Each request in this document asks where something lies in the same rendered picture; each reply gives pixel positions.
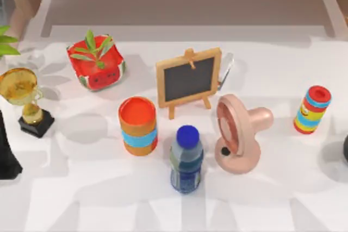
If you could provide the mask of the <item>watermelon plant pot with plant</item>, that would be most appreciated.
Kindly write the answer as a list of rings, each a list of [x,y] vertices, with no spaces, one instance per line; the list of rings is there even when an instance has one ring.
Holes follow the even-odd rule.
[[[67,55],[79,82],[91,91],[114,85],[126,71],[126,62],[108,34],[88,30],[84,40],[67,47]]]

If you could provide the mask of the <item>gold trophy with black base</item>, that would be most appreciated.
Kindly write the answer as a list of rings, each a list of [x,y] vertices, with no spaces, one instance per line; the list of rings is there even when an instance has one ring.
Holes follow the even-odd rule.
[[[0,75],[0,95],[12,105],[22,107],[18,122],[21,130],[42,138],[55,119],[38,105],[43,97],[36,74],[25,67],[12,68]]]

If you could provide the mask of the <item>blue-capped blue bottle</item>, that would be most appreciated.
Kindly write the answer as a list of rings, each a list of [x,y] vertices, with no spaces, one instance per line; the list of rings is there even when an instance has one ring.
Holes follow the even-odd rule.
[[[201,181],[204,149],[199,131],[191,125],[181,126],[170,148],[170,181],[175,190],[188,194],[196,190]]]

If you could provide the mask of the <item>green leafy plant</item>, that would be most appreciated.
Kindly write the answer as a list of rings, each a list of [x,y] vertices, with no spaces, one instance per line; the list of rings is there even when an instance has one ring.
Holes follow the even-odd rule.
[[[20,55],[20,52],[12,46],[13,43],[18,43],[18,39],[6,35],[9,28],[10,26],[0,26],[0,57],[4,55]]]

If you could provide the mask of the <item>pink desk fan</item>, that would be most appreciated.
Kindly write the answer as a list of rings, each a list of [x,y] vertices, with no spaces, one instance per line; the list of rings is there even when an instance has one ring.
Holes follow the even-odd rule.
[[[274,116],[268,108],[247,110],[235,95],[220,97],[217,121],[221,137],[215,145],[215,160],[225,171],[244,174],[253,170],[261,155],[255,135],[270,128]]]

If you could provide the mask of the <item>orange can with blue band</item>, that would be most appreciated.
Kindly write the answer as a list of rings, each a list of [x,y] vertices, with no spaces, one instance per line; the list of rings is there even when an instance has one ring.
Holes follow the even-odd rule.
[[[154,104],[144,97],[130,97],[122,102],[118,113],[125,149],[135,156],[150,154],[158,143]]]

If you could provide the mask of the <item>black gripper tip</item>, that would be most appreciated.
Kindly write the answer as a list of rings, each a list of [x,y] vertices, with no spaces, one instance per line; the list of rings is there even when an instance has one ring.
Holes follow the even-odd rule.
[[[22,173],[22,166],[14,156],[0,110],[0,180],[14,180]]]

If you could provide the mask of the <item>red yellow striped can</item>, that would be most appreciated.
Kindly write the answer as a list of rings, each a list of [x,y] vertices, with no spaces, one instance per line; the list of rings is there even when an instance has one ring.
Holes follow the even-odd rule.
[[[325,87],[320,85],[311,86],[293,120],[294,128],[303,134],[315,132],[331,99],[331,93]]]

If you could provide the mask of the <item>wooden framed blackboard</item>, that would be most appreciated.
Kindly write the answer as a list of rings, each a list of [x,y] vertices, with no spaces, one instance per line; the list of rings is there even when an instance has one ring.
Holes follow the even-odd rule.
[[[221,89],[233,64],[233,55],[222,58],[219,47],[200,52],[189,48],[183,56],[157,62],[159,107],[168,108],[171,120],[175,108],[189,102],[202,100],[210,109],[209,97]]]

